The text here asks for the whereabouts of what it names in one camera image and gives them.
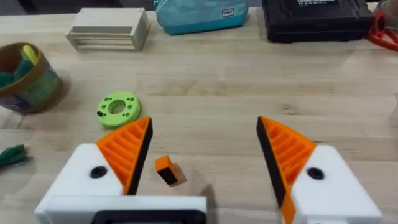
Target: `cardboard container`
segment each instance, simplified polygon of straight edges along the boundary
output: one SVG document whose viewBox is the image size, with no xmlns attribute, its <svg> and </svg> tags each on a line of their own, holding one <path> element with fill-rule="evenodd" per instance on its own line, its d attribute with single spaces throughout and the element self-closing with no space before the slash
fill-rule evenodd
<svg viewBox="0 0 398 224">
<path fill-rule="evenodd" d="M 38 62 L 20 80 L 0 89 L 0 105 L 21 113 L 36 113 L 54 102 L 60 92 L 61 79 L 35 45 L 15 43 L 0 48 L 0 72 L 13 73 L 22 60 L 20 50 L 29 45 Z"/>
</svg>

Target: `black box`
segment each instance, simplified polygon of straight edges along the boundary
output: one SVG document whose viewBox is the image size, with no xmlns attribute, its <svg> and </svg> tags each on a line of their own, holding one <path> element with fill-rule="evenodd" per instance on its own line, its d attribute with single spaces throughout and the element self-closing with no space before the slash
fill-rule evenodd
<svg viewBox="0 0 398 224">
<path fill-rule="evenodd" d="M 374 16 L 365 0 L 262 0 L 270 42 L 363 38 Z"/>
</svg>

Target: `teal bag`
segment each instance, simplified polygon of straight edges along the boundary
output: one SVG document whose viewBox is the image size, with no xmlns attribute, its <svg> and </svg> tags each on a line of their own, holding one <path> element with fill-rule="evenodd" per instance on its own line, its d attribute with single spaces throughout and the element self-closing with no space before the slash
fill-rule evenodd
<svg viewBox="0 0 398 224">
<path fill-rule="evenodd" d="M 154 0 L 158 23 L 170 35 L 189 34 L 244 24 L 246 0 Z"/>
</svg>

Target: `green spool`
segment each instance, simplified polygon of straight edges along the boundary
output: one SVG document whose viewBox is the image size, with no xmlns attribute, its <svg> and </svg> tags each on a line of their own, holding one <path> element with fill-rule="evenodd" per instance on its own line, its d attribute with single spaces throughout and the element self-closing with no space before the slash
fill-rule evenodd
<svg viewBox="0 0 398 224">
<path fill-rule="evenodd" d="M 129 91 L 116 91 L 99 103 L 97 118 L 107 128 L 116 129 L 136 120 L 140 112 L 141 104 L 136 95 Z"/>
</svg>

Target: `wooden box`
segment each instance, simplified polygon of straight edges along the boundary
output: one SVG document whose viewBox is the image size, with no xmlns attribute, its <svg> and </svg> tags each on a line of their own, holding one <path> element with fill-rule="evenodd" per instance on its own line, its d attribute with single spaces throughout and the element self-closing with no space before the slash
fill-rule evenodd
<svg viewBox="0 0 398 224">
<path fill-rule="evenodd" d="M 143 8 L 83 8 L 66 37 L 76 50 L 138 51 L 149 26 Z"/>
</svg>

